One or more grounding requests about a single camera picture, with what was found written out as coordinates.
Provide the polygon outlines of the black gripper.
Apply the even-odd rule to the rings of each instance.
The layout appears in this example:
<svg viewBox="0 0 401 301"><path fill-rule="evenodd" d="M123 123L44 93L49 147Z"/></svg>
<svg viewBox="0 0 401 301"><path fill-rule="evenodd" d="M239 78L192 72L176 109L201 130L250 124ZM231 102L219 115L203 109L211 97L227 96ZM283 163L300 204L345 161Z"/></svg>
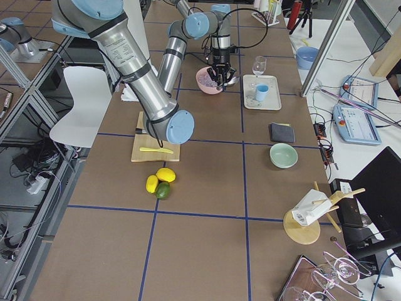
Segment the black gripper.
<svg viewBox="0 0 401 301"><path fill-rule="evenodd" d="M230 56L231 47L218 48L216 46L211 46L212 55L212 65L207 68L207 73L210 79L217 85L220 85L221 81L219 79L219 72L217 65L224 65L222 73L222 85L227 83L233 76L235 76L236 69L231 66Z"/></svg>

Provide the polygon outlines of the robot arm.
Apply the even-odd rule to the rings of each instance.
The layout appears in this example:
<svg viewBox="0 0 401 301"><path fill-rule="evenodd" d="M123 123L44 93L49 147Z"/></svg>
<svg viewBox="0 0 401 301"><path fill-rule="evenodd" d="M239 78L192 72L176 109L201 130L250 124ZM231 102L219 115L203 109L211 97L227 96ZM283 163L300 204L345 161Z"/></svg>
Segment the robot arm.
<svg viewBox="0 0 401 301"><path fill-rule="evenodd" d="M190 39L211 38L212 64L207 69L211 80L219 90L232 81L236 69L231 66L231 7L229 4L214 4L210 11L193 12L187 1L171 1L183 15L168 28L168 42L159 67L158 79L164 90L171 94L180 72Z"/></svg>
<svg viewBox="0 0 401 301"><path fill-rule="evenodd" d="M122 80L136 94L145 113L147 132L171 144L187 142L194 118L170 98L128 30L123 1L53 1L55 31L102 45Z"/></svg>

